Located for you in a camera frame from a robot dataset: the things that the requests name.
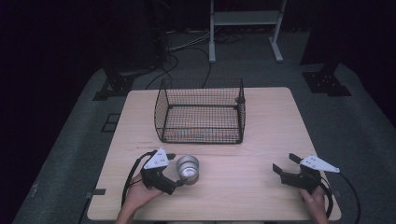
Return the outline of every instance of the silver cup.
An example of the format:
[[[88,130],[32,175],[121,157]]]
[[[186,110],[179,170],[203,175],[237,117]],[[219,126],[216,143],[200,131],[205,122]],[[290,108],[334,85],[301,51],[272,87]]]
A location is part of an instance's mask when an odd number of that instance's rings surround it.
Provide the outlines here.
[[[190,155],[183,156],[176,163],[177,172],[180,179],[186,180],[186,185],[193,185],[198,181],[199,162]]]

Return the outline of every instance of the metal stand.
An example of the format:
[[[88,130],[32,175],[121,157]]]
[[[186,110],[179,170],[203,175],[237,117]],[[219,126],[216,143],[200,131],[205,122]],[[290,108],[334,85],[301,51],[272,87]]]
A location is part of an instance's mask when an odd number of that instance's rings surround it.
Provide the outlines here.
[[[104,59],[103,67],[107,79],[102,89],[95,94],[93,100],[104,101],[108,97],[128,95],[134,84],[135,76],[122,76],[108,58]]]
[[[210,2],[210,39],[209,39],[209,61],[216,61],[215,48],[215,26],[216,25],[262,25],[274,24],[276,26],[274,36],[270,37],[271,48],[275,54],[278,63],[283,62],[283,57],[277,46],[277,38],[282,23],[287,0],[282,0],[279,10],[269,11],[231,11],[215,12],[214,0]]]
[[[341,85],[334,72],[338,62],[327,62],[318,72],[304,72],[303,76],[312,93],[327,93],[329,96],[350,96],[347,87]]]

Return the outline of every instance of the wire basket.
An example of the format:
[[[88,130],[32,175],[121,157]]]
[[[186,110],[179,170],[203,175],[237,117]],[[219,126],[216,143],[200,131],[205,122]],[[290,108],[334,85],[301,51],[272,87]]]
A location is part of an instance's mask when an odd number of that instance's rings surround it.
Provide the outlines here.
[[[245,130],[243,82],[235,79],[163,79],[154,122],[165,143],[239,144]]]

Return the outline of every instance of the human hand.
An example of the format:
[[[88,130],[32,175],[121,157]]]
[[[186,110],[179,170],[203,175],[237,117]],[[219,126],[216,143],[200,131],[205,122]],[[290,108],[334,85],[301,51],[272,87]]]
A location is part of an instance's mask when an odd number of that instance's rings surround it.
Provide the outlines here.
[[[308,212],[314,219],[316,224],[328,224],[329,219],[327,219],[325,201],[324,201],[324,191],[321,187],[316,187],[312,194],[309,194],[306,189],[299,189],[300,195],[303,197],[304,202],[308,208]]]
[[[132,178],[131,184],[126,194],[125,203],[117,216],[116,224],[132,223],[134,214],[139,208],[163,194],[163,191],[159,189],[148,189],[143,183],[140,173]]]

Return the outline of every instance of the wooden table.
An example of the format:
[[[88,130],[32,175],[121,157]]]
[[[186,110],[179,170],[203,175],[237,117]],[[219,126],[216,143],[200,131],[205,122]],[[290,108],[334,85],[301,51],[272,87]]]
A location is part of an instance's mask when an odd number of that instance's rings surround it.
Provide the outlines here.
[[[200,162],[200,177],[192,186],[177,188],[173,195],[164,194],[153,200],[138,211],[135,219],[310,219],[298,190],[282,185],[279,175],[272,171],[275,163],[287,172],[299,173],[299,166],[289,160],[289,153],[302,158],[316,154],[289,89],[245,88],[246,129],[244,142],[239,145],[162,143],[154,129],[157,94],[158,91],[129,93],[96,187],[105,189],[106,194],[92,197],[90,219],[116,219],[122,188],[135,160],[159,147],[177,154],[163,172],[166,176],[177,180],[177,159],[191,154]],[[331,220],[340,217],[334,199]]]

